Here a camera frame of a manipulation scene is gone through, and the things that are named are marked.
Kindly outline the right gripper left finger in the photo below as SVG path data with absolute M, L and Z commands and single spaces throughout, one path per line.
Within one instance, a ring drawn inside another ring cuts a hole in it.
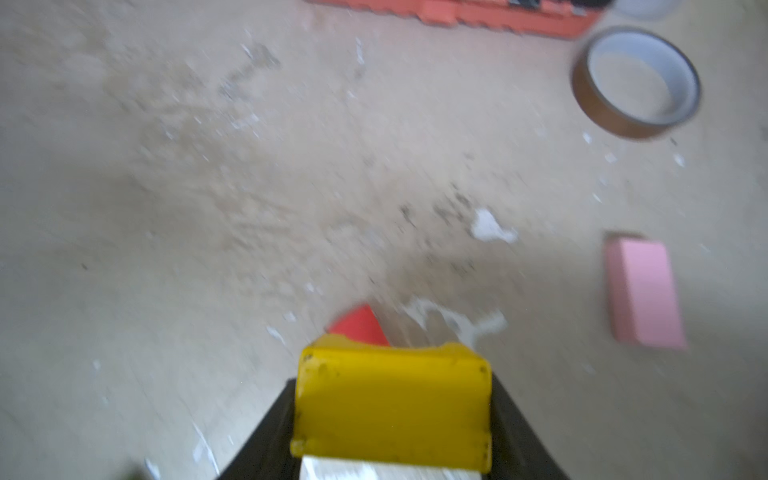
M 300 458 L 290 451 L 295 414 L 296 380 L 286 382 L 220 480 L 295 480 L 300 478 Z

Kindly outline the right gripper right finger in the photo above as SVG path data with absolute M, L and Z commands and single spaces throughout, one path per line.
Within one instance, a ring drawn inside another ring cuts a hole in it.
M 501 381 L 492 375 L 491 470 L 486 480 L 569 480 L 523 416 Z

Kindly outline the yellow block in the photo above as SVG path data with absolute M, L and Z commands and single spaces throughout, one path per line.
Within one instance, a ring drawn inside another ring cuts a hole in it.
M 487 473 L 492 370 L 468 347 L 396 348 L 326 334 L 301 353 L 295 457 Z

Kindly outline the red block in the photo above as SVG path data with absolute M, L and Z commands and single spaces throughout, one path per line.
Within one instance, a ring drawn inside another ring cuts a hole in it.
M 369 304 L 361 304 L 344 313 L 327 327 L 326 332 L 358 343 L 391 346 Z

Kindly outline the pink wood block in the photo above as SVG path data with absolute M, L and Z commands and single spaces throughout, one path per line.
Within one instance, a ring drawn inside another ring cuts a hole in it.
M 666 247 L 644 238 L 613 236 L 603 253 L 614 338 L 652 348 L 686 348 Z

